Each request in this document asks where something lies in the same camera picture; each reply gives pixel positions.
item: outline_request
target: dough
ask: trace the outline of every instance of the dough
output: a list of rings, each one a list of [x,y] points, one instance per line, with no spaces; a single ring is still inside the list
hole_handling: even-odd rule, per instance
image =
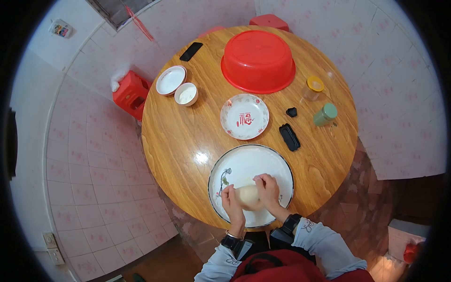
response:
[[[256,185],[239,187],[235,190],[235,195],[243,210],[257,211],[263,208]]]

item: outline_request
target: sticker on wall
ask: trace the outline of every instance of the sticker on wall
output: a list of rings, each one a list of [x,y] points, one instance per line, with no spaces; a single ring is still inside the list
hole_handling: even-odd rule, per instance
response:
[[[57,19],[52,22],[52,25],[49,28],[49,32],[63,38],[68,38],[72,32],[72,27],[64,21]]]

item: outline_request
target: red plastic basin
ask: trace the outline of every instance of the red plastic basin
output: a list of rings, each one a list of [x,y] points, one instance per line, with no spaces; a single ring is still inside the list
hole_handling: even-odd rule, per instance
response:
[[[287,87],[296,66],[290,47],[277,35],[249,30],[232,37],[221,60],[225,79],[249,93],[269,94]]]

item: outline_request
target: white plate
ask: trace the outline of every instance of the white plate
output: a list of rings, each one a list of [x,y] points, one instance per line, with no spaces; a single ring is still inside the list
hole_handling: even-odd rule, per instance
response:
[[[156,81],[156,90],[161,95],[172,94],[186,79],[186,69],[175,65],[165,70]]]
[[[219,118],[225,132],[240,140],[259,136],[269,122],[266,104],[252,94],[238,94],[222,106]]]
[[[288,207],[293,198],[293,174],[286,160],[275,150],[259,145],[245,144],[224,153],[213,166],[208,178],[208,197],[216,213],[225,221],[229,221],[222,208],[219,192],[227,187],[227,183],[235,188],[255,184],[254,176],[262,173],[275,177],[280,188],[279,202]],[[244,211],[246,228],[262,227],[275,220],[265,208],[259,211]]]

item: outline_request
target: flour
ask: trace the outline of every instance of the flour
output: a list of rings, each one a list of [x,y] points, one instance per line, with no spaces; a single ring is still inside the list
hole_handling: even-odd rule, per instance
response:
[[[195,87],[187,88],[179,96],[180,104],[188,103],[194,98],[194,96],[196,96],[196,88]]]

